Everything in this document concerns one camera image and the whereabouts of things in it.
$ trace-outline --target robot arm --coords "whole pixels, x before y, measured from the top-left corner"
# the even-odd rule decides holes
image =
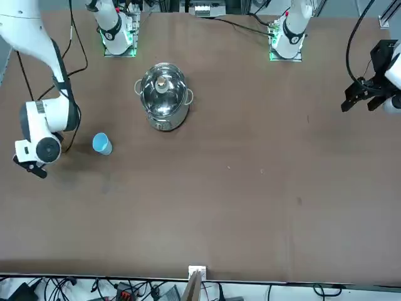
[[[2,1],[0,24],[0,35],[15,50],[51,68],[60,93],[57,98],[26,102],[20,110],[24,140],[15,143],[14,161],[36,174],[38,167],[60,157],[61,136],[57,132],[76,128],[80,119],[78,106],[58,46],[43,26],[38,0]]]
[[[279,26],[279,33],[271,44],[279,56],[294,58],[305,38],[305,29],[313,14],[310,0],[291,0],[291,7],[274,23]]]
[[[131,46],[136,48],[140,13],[133,23],[131,16],[116,12],[113,0],[86,0],[86,8],[95,15],[103,43],[112,55],[122,55]]]
[[[383,105],[388,113],[401,113],[401,45],[397,40],[381,40],[370,52],[375,75],[366,80],[358,78],[345,90],[343,112],[349,111],[361,100],[368,102],[369,111]]]

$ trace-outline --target cable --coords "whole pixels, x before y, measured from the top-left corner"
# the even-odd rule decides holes
[[[133,294],[133,287],[132,287],[132,284],[131,284],[131,280],[128,279],[128,283],[130,284],[130,287],[131,287],[131,300],[133,300],[134,294]]]
[[[209,300],[209,294],[207,293],[207,289],[206,289],[205,283],[202,282],[202,285],[203,285],[203,288],[204,288],[204,290],[205,290],[206,299],[207,299],[207,301],[210,301],[210,300]]]
[[[366,85],[364,85],[363,83],[361,83],[359,80],[357,80],[355,78],[355,76],[352,74],[351,68],[350,68],[350,48],[351,48],[351,42],[353,37],[355,36],[355,33],[357,32],[360,23],[362,22],[363,18],[365,17],[366,13],[368,12],[368,10],[370,9],[370,7],[372,6],[372,4],[375,2],[376,0],[370,0],[370,2],[368,3],[368,5],[366,6],[365,10],[362,12],[361,16],[359,17],[355,27],[353,28],[351,35],[350,35],[350,39],[348,40],[348,44],[346,46],[346,53],[345,53],[345,64],[346,64],[346,70],[350,76],[350,78],[352,78],[352,80],[357,83],[358,85],[361,86],[361,88],[363,88],[366,91],[369,92],[381,92],[382,89],[374,89],[374,88],[370,88]]]
[[[61,292],[61,296],[63,297],[63,300],[64,300],[64,301],[70,301],[70,300],[67,298],[67,296],[65,295],[65,293],[63,292],[63,287],[67,284],[68,280],[67,280],[67,279],[64,279],[64,280],[62,280],[62,281],[59,283],[58,280],[56,279],[56,282],[57,282],[57,284],[60,286],[60,289],[58,290],[58,293],[57,293],[57,299],[59,299],[58,296],[59,296],[59,294],[60,294],[60,292]]]
[[[285,14],[290,8],[291,8],[291,6],[290,6],[288,9],[286,9],[286,10],[281,14],[281,16],[284,16],[284,14]]]
[[[29,91],[29,95],[31,96],[31,100],[34,102],[32,89],[31,89],[31,86],[29,85],[28,78],[26,77],[25,68],[24,68],[24,65],[23,65],[23,61],[21,59],[21,55],[19,55],[19,51],[15,51],[15,52],[17,53],[17,56],[18,56],[19,66],[21,67],[21,71],[23,72],[23,75],[24,75],[24,78],[25,78],[25,83],[26,83],[26,86],[27,86],[28,91]]]
[[[36,278],[33,278],[31,281],[29,281],[27,284],[28,285],[30,285],[32,282],[34,282],[36,279],[40,279],[40,280],[42,280],[43,279],[43,277],[36,277]]]
[[[86,69],[88,68],[88,57],[86,56],[86,52],[85,52],[85,49],[84,49],[84,47],[83,47],[83,45],[82,45],[82,41],[81,41],[80,34],[78,33],[78,30],[77,30],[77,28],[76,28],[76,24],[75,24],[75,20],[74,20],[74,15],[73,15],[73,10],[72,10],[72,3],[71,3],[71,2],[72,2],[71,0],[68,0],[68,6],[69,6],[69,8],[70,8],[71,25],[72,25],[72,27],[73,27],[74,30],[75,30],[76,37],[78,38],[78,41],[80,42],[81,50],[82,50],[83,56],[85,57],[85,66],[84,66],[83,68],[80,68],[80,69],[77,69],[77,70],[75,70],[75,71],[72,71],[71,73],[68,74],[68,77],[70,77],[70,76],[72,76],[72,75],[74,75],[74,74],[77,74],[78,72],[84,71],[84,70],[86,70]],[[62,56],[63,58],[64,58],[64,56],[67,54],[68,50],[70,49],[70,46],[71,46],[71,44],[69,43],[69,46],[67,46],[67,49],[66,49],[65,52],[63,53],[63,56]],[[52,85],[51,87],[49,87],[46,91],[44,91],[44,92],[38,97],[37,100],[41,100],[44,96],[46,96],[47,93],[49,93],[50,91],[52,91],[52,89],[53,89],[54,87],[55,87],[54,85]]]
[[[252,16],[256,19],[257,22],[261,23],[262,25],[269,26],[270,22],[263,22],[256,14],[249,13],[248,16]]]
[[[51,280],[51,278],[48,279],[48,281],[46,282],[46,285],[44,286],[44,291],[43,291],[44,301],[48,301],[48,299],[46,298],[46,292],[48,290],[48,285],[49,285],[50,280]]]
[[[369,69],[369,65],[370,65],[370,63],[371,63],[371,62],[372,62],[372,59],[370,59],[370,61],[369,61],[368,65],[366,66],[366,70],[365,70],[365,72],[363,73],[362,77],[365,77],[365,75],[366,75],[366,72],[368,71],[368,69]]]
[[[240,27],[240,28],[243,28],[243,29],[252,31],[252,32],[254,32],[254,33],[263,34],[263,35],[265,35],[265,36],[274,36],[274,34],[272,34],[272,33],[265,33],[265,32],[263,32],[263,31],[259,31],[259,30],[257,30],[257,29],[253,29],[253,28],[250,28],[250,27],[246,27],[246,26],[244,26],[244,25],[237,24],[237,23],[234,23],[234,22],[231,22],[231,21],[227,21],[227,20],[223,20],[223,19],[217,19],[217,18],[215,18],[215,19],[213,19],[213,20],[222,21],[222,22],[225,22],[225,23],[228,23],[228,24],[231,24],[231,25],[234,25],[234,26],[238,26],[238,27]]]
[[[316,287],[320,288],[321,293],[319,293],[316,290]],[[326,293],[325,290],[323,289],[323,287],[321,286],[321,284],[319,283],[314,283],[313,284],[313,291],[315,292],[315,294],[317,294],[317,296],[322,297],[323,301],[325,301],[325,298],[332,298],[332,297],[338,297],[339,295],[341,295],[341,293],[343,292],[342,287],[338,287],[338,292],[337,293]]]
[[[272,285],[270,285],[269,286],[269,290],[268,290],[268,298],[267,298],[267,301],[270,301],[270,292],[271,292],[271,287],[272,287]]]
[[[261,7],[255,11],[255,14],[257,14],[258,12],[260,12],[260,10],[262,10],[263,7],[267,7],[270,4],[271,0],[266,0],[265,2],[263,2],[263,4],[261,5]]]
[[[146,281],[144,284],[145,284],[145,290],[143,291],[143,293],[140,293],[140,292],[139,292],[140,288],[141,288],[143,285],[141,285],[140,287],[138,287],[138,289],[137,289],[137,290],[138,290],[137,297],[143,297],[143,296],[145,295],[146,289],[148,288],[148,284],[150,285],[150,289],[152,289],[152,282]]]
[[[151,294],[153,291],[157,290],[159,287],[161,287],[161,286],[162,286],[163,284],[165,284],[165,283],[167,283],[167,281],[163,281],[161,284],[156,285],[155,287],[152,287],[152,288],[150,289],[150,292],[149,292],[148,294],[146,294],[146,295],[141,299],[141,301],[144,301],[147,297],[150,296],[150,294]]]

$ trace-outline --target blue paper cup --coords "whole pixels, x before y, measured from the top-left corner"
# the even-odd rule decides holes
[[[112,153],[113,146],[105,133],[97,133],[92,141],[92,147],[98,153],[108,156]]]

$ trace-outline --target brown table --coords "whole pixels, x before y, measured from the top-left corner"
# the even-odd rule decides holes
[[[14,54],[0,88],[0,271],[185,278],[199,264],[214,279],[399,283],[401,118],[363,103],[340,111],[355,19],[313,18],[304,62],[271,63],[266,37],[157,13],[135,59],[104,58],[93,16],[75,18],[89,59],[71,78],[83,119],[46,180],[11,161],[29,100]],[[44,21],[63,50],[68,13]],[[377,20],[363,22],[356,75],[387,36]],[[37,97],[51,73],[23,61]],[[83,66],[77,41],[65,61],[69,71]],[[162,61],[195,94],[171,133],[151,128],[133,91]],[[101,131],[109,157],[91,149]]]

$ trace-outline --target stainless steel pot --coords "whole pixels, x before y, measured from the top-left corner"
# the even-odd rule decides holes
[[[185,76],[176,66],[159,63],[135,82],[147,118],[157,130],[174,130],[185,119],[194,94],[185,84]]]

